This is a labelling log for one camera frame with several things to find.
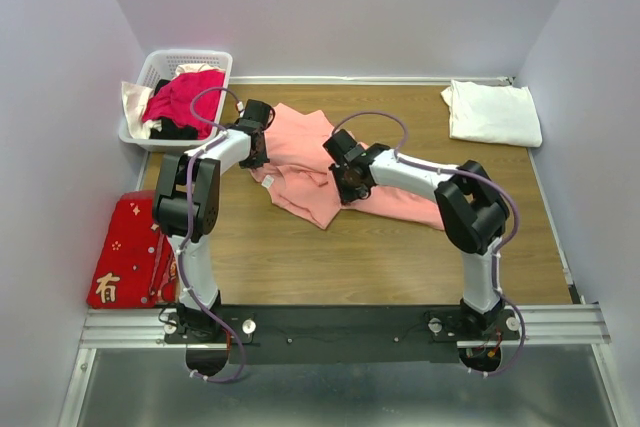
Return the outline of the salmon pink t shirt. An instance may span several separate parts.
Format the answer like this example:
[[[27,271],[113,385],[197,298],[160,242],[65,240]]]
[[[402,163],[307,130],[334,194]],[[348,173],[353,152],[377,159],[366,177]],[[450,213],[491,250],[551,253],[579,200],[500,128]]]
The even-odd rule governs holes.
[[[344,206],[324,150],[333,125],[323,112],[300,113],[279,103],[265,132],[269,162],[250,171],[265,187],[273,205],[325,230],[345,209],[423,224],[442,231],[437,205],[394,187],[376,187],[370,197]]]

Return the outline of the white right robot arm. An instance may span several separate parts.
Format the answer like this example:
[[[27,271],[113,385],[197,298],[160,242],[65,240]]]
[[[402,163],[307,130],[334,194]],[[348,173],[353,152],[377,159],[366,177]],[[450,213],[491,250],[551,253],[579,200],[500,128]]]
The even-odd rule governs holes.
[[[436,204],[444,232],[463,262],[459,329],[474,339],[493,331],[505,304],[499,263],[509,208],[503,191],[481,164],[428,162],[380,143],[365,148],[344,129],[334,132],[323,148],[332,160],[329,170],[344,204],[365,200],[381,187],[397,188]]]

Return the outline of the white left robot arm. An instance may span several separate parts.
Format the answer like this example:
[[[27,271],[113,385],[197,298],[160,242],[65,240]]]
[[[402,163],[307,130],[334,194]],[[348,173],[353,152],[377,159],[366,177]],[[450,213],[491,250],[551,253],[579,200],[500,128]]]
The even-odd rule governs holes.
[[[209,234],[220,211],[222,175],[232,166],[259,168],[269,162],[265,132],[275,120],[269,104],[248,100],[235,122],[220,126],[213,140],[182,154],[166,154],[158,176],[152,215],[173,250],[181,286],[175,333],[214,340],[224,328]]]

